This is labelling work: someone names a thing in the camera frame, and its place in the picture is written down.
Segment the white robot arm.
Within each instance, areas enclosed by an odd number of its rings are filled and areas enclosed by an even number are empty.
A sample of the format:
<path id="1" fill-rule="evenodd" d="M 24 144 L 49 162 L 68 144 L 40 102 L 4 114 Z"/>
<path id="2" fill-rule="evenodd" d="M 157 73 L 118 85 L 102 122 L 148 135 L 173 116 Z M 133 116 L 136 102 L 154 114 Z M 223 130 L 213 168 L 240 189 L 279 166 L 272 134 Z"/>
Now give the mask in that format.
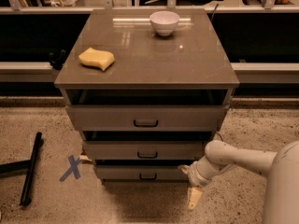
<path id="1" fill-rule="evenodd" d="M 191 184 L 188 208 L 196 207 L 214 176 L 236 166 L 267 179 L 262 224 L 299 224 L 298 141 L 277 152 L 237 148 L 220 140 L 209 142 L 200 160 L 179 166 Z"/>

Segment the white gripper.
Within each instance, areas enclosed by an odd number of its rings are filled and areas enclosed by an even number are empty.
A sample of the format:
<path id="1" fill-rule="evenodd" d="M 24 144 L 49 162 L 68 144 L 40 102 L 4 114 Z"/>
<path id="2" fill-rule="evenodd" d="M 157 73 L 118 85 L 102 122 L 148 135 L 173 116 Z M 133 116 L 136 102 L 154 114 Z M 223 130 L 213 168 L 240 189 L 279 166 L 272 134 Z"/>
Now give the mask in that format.
<path id="1" fill-rule="evenodd" d="M 207 186 L 214 175 L 213 166 L 207 159 L 200 159 L 195 161 L 190 167 L 188 165 L 180 165 L 178 168 L 183 174 L 188 175 L 189 181 L 193 186 L 193 188 L 188 188 L 187 192 L 187 207 L 189 210 L 193 210 L 203 194 L 201 188 Z"/>

